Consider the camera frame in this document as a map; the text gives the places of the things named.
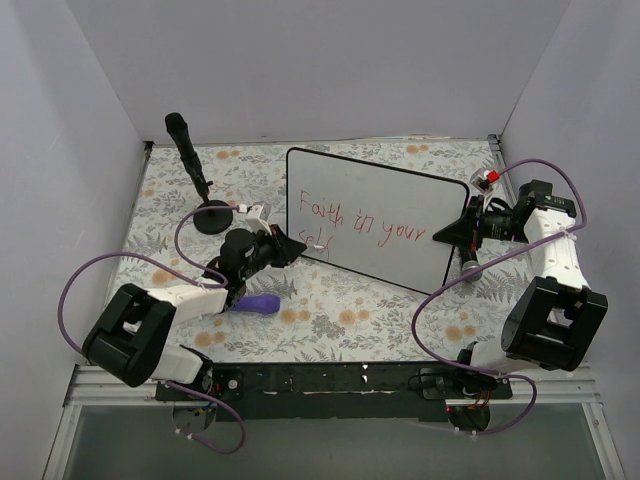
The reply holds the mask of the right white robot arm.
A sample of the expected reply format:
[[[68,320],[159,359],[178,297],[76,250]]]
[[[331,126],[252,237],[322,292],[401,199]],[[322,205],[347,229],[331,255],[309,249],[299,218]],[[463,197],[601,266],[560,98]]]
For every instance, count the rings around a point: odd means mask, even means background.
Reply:
[[[474,196],[461,217],[434,234],[458,248],[462,271],[480,277],[476,252],[483,240],[508,240],[533,248],[534,276],[506,318],[500,337],[473,342],[458,355],[459,367],[421,370],[426,397],[452,393],[477,398],[496,389],[489,371],[509,374],[536,366],[571,372],[582,362],[608,310],[603,294],[588,285],[569,230],[577,216],[573,201],[558,197],[540,180],[524,184],[514,206]]]

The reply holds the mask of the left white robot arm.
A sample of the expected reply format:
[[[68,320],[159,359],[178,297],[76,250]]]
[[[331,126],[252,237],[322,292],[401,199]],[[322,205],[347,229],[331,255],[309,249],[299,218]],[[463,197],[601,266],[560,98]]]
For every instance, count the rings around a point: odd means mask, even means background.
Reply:
[[[233,229],[194,284],[121,286],[85,338],[82,354],[130,387],[149,379],[171,381],[188,398],[203,399],[216,384],[213,363],[193,349],[169,345],[171,327],[236,306],[260,314],[278,310],[275,300],[245,299],[246,281],[267,267],[291,265],[306,249],[277,225],[258,232]]]

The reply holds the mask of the white whiteboard black frame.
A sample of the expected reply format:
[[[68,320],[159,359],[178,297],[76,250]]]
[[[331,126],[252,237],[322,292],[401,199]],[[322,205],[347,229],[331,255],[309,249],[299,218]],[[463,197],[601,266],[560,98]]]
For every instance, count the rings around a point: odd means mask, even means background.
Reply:
[[[445,284],[452,246],[432,235],[457,220],[465,183],[303,148],[286,153],[286,231],[310,259],[411,291]]]

